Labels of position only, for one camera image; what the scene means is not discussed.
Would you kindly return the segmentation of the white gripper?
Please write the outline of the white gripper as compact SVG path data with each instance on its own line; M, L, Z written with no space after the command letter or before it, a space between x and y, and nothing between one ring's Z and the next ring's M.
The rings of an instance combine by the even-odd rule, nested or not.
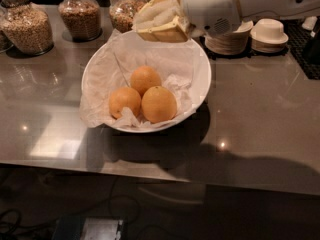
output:
M189 39L189 22L209 36L231 33L241 25L237 0L150 0L135 14L132 29L145 41L182 43Z

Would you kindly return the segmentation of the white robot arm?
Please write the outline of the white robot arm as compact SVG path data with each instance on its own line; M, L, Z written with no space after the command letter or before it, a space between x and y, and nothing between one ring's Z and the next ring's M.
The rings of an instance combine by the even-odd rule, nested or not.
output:
M227 34L250 20L319 14L320 0L150 0L134 16L133 30L147 41L177 43Z

